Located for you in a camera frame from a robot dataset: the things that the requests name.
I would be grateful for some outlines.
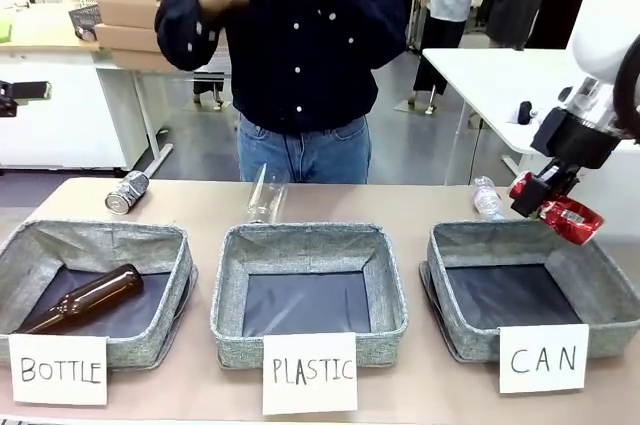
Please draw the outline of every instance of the silver can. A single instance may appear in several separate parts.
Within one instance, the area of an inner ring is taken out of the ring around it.
[[[149,177],[134,170],[129,172],[116,186],[104,203],[116,215],[126,215],[146,193],[149,188]]]

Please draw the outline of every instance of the jeans pocket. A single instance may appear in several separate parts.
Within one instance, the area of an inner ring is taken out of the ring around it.
[[[367,129],[367,120],[364,117],[356,118],[353,122],[344,127],[336,128],[331,131],[333,138],[340,141],[351,140]]]
[[[269,136],[269,130],[254,125],[242,114],[238,122],[238,131],[252,140],[264,140]]]

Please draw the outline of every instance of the paper label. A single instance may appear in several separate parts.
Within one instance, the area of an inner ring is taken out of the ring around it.
[[[357,409],[355,333],[264,337],[265,415]]]
[[[107,404],[107,339],[9,335],[13,400],[51,405]]]
[[[500,329],[500,393],[584,388],[588,325]]]

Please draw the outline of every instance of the green object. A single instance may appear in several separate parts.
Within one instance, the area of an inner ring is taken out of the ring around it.
[[[9,18],[0,18],[0,43],[11,41],[11,30],[13,29],[13,20]]]

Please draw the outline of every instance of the brown glass bottle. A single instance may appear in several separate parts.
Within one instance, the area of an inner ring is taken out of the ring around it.
[[[42,315],[23,323],[14,333],[56,334],[92,322],[142,293],[142,277],[127,264],[66,294]]]

